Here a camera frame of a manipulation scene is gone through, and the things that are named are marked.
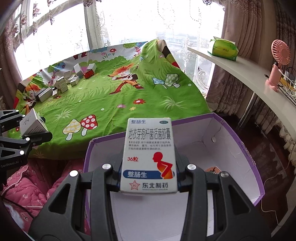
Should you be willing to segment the small white carton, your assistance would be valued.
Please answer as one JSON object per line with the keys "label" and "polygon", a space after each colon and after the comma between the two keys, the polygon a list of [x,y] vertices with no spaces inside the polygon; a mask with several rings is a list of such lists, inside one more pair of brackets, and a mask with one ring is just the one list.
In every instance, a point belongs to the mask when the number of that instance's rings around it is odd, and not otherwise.
{"label": "small white carton", "polygon": [[20,121],[21,136],[30,136],[35,133],[44,133],[48,129],[45,122],[37,114],[35,109],[31,109],[30,112]]}

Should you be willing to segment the white medicine box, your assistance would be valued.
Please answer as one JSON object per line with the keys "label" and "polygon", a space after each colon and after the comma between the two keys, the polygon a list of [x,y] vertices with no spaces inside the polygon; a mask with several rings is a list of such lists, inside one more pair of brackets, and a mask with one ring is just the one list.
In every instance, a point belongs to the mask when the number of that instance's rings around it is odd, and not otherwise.
{"label": "white medicine box", "polygon": [[129,118],[121,164],[120,192],[176,193],[177,165],[170,118]]}

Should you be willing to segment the black rectangular box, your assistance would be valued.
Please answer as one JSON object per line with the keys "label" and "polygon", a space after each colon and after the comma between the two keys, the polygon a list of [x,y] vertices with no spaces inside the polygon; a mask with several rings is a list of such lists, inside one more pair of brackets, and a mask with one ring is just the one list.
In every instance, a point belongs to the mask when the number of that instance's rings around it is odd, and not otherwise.
{"label": "black rectangular box", "polygon": [[36,101],[39,101],[38,95],[39,95],[41,92],[43,92],[45,89],[47,89],[47,88],[42,88],[41,90],[39,90],[38,92],[35,93],[35,100],[36,100]]}

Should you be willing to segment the pink quilted sleeve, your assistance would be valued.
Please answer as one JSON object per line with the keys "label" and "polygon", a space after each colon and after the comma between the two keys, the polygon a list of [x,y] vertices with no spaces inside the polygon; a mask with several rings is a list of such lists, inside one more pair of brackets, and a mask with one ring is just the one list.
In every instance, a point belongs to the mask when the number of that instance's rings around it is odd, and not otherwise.
{"label": "pink quilted sleeve", "polygon": [[67,175],[72,170],[82,173],[83,166],[83,159],[62,162],[32,158],[7,179],[1,198],[8,213],[24,232],[29,231],[33,219]]}

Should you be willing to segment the silver pink box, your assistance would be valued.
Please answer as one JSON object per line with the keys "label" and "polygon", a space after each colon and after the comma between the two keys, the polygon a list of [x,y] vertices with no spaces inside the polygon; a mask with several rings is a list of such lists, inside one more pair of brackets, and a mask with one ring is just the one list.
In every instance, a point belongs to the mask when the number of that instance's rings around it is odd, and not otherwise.
{"label": "silver pink box", "polygon": [[52,94],[53,94],[53,89],[51,87],[48,87],[38,95],[39,101],[40,102],[46,101],[49,97],[52,96]]}

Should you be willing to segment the upright barcode box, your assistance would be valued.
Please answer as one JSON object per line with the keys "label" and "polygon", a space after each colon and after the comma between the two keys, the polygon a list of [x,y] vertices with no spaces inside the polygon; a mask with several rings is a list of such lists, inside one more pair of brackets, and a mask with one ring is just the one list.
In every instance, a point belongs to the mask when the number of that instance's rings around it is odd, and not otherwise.
{"label": "upright barcode box", "polygon": [[62,76],[60,78],[58,78],[54,84],[54,86],[61,92],[64,93],[68,90],[68,86],[66,83],[65,78]]}

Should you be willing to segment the green cartoon tablecloth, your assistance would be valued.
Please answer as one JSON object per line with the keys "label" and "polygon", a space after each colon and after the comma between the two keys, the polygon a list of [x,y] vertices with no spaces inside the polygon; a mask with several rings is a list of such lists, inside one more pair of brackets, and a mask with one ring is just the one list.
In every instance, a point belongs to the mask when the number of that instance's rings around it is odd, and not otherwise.
{"label": "green cartoon tablecloth", "polygon": [[[34,101],[79,65],[96,69],[90,78],[57,97]],[[46,120],[52,140],[30,151],[30,158],[75,159],[85,156],[96,137],[124,132],[129,118],[179,120],[210,113],[207,103],[180,69],[164,40],[128,43],[83,52],[40,70],[21,82],[15,99],[21,113],[34,109]]]}

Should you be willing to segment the purple cardboard storage box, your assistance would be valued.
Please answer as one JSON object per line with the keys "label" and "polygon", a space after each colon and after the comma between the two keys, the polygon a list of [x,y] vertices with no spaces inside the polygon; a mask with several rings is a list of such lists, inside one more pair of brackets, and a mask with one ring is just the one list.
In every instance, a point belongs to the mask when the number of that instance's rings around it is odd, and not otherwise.
{"label": "purple cardboard storage box", "polygon": [[[226,171],[254,205],[265,194],[257,166],[234,130],[217,114],[172,122],[178,154],[203,170]],[[84,172],[121,159],[125,132],[90,141]],[[132,196],[111,194],[119,240],[179,240],[185,220],[187,193]]]}

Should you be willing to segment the tall white box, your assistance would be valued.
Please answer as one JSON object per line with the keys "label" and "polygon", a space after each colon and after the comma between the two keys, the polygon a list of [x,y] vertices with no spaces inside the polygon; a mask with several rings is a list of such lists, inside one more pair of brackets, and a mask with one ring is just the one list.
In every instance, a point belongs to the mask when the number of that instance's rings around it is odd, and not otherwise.
{"label": "tall white box", "polygon": [[78,63],[74,66],[74,71],[79,78],[82,78],[84,76],[84,72],[82,71],[82,68]]}

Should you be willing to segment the red toy truck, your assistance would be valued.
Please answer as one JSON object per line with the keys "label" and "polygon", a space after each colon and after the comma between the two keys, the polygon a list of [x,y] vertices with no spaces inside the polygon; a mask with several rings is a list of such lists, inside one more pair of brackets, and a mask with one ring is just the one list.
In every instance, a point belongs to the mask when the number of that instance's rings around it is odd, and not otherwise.
{"label": "red toy truck", "polygon": [[84,73],[84,78],[88,79],[88,78],[92,77],[93,75],[94,75],[94,71],[92,69],[89,69]]}

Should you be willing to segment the white lace curtain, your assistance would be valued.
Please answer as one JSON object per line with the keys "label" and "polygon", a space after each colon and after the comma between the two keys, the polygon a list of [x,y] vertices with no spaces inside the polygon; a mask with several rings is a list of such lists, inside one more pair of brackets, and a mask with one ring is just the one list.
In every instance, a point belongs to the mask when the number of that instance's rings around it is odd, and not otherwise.
{"label": "white lace curtain", "polygon": [[221,36],[224,14],[216,1],[21,1],[8,22],[13,66],[26,78],[84,51],[163,39],[193,76],[188,48]]}

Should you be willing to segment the white curved shelf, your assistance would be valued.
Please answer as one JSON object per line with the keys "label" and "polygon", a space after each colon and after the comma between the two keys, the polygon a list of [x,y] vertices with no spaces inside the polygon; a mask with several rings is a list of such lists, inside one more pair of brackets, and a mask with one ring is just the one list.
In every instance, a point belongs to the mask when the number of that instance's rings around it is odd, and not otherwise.
{"label": "white curved shelf", "polygon": [[[295,105],[283,93],[275,92],[267,85],[268,70],[240,56],[236,61],[231,61],[213,56],[205,49],[198,50],[189,47],[188,51],[211,61],[250,88],[276,114],[291,138],[295,140]],[[271,233],[272,237],[278,237],[280,240],[287,240],[284,235],[288,234],[292,227],[295,227],[295,180],[285,197],[290,198],[288,211]]]}

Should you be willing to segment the green tissue pack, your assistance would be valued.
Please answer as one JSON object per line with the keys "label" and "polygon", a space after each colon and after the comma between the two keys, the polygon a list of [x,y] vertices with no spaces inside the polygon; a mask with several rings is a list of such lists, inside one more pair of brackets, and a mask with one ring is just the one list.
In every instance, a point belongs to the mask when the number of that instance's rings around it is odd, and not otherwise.
{"label": "green tissue pack", "polygon": [[238,48],[235,42],[213,37],[209,42],[208,53],[216,57],[236,61]]}

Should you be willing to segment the pink desk fan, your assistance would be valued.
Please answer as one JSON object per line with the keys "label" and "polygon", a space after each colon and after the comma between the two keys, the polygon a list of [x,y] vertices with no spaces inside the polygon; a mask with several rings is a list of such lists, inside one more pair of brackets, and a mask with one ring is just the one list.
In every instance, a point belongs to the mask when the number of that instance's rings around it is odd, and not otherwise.
{"label": "pink desk fan", "polygon": [[266,84],[275,92],[278,92],[278,83],[281,78],[281,68],[290,63],[290,49],[288,45],[279,39],[276,39],[271,44],[271,53],[275,60],[271,73],[266,80]]}

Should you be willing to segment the brown curtain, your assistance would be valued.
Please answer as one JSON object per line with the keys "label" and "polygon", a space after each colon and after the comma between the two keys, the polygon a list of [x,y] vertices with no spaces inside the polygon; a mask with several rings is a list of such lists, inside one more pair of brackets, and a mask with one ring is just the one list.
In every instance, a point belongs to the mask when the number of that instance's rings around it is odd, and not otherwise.
{"label": "brown curtain", "polygon": [[[270,46],[276,37],[273,1],[218,1],[224,8],[222,34],[211,40],[209,52],[231,62],[238,57],[264,68],[271,67]],[[214,68],[206,96],[208,107],[217,113],[241,116],[246,109],[248,87],[221,67]]]}

